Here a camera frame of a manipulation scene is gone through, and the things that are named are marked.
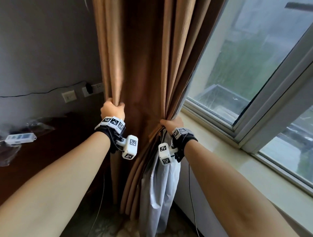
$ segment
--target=hand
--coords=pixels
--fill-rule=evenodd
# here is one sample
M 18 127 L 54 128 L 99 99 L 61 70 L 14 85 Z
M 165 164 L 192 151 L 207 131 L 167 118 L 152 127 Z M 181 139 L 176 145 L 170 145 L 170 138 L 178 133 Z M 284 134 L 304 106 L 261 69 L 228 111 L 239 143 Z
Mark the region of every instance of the hand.
M 177 116 L 173 120 L 165 120 L 161 119 L 160 124 L 163 125 L 167 132 L 172 135 L 172 132 L 175 128 L 183 128 L 184 127 L 184 122 L 182 121 L 182 118 Z
M 108 98 L 107 101 L 103 104 L 101 108 L 101 118 L 104 119 L 105 117 L 117 117 L 124 121 L 125 113 L 124 113 L 125 104 L 120 103 L 119 106 L 115 106 L 112 103 L 112 98 Z

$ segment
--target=forearm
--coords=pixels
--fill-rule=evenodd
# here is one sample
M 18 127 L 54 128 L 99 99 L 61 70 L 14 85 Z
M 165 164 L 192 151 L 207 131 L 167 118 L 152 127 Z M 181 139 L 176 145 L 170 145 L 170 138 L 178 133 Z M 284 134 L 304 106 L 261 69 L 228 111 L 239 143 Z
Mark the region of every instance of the forearm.
M 109 148 L 110 139 L 96 132 L 32 177 L 0 207 L 1 234 L 59 236 Z
M 296 236 L 275 207 L 228 163 L 195 140 L 184 153 L 229 236 Z

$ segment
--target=wrist-mounted device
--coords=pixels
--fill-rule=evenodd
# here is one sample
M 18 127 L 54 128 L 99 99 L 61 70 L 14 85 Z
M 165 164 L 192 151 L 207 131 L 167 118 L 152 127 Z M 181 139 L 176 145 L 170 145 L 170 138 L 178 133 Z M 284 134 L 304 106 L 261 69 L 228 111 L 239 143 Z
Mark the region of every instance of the wrist-mounted device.
M 122 151 L 122 157 L 127 160 L 132 160 L 137 154 L 138 138 L 134 135 L 129 135 L 126 139 L 122 137 L 125 131 L 125 123 L 117 117 L 105 117 L 96 127 L 96 132 L 105 133 L 110 141 L 111 153 L 117 150 Z
M 172 135 L 172 145 L 167 143 L 159 145 L 159 159 L 163 165 L 170 164 L 177 160 L 181 160 L 185 157 L 184 148 L 188 141 L 196 140 L 192 131 L 186 128 L 175 128 Z

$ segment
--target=brown curtain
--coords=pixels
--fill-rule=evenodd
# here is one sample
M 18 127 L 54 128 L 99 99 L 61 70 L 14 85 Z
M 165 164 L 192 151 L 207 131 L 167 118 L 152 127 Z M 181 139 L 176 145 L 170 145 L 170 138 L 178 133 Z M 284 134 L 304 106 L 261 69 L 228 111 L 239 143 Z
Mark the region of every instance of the brown curtain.
M 161 118 L 177 112 L 224 0 L 93 0 L 105 96 L 124 102 L 137 156 L 111 155 L 113 200 L 136 217 Z

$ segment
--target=electrical outlet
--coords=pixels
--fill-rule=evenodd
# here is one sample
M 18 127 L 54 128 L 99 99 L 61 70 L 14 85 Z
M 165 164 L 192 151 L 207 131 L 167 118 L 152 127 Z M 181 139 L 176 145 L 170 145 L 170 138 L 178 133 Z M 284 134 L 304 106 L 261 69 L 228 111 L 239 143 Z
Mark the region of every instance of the electrical outlet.
M 82 91 L 83 91 L 84 97 L 88 97 L 88 96 L 103 92 L 103 83 L 98 83 L 98 84 L 92 85 L 92 90 L 93 90 L 93 93 L 89 94 L 87 92 L 86 87 L 83 87 Z
M 73 101 L 73 100 L 77 100 L 77 97 L 76 97 L 74 90 L 62 93 L 62 96 L 64 98 L 65 103 L 68 103 L 68 102 Z

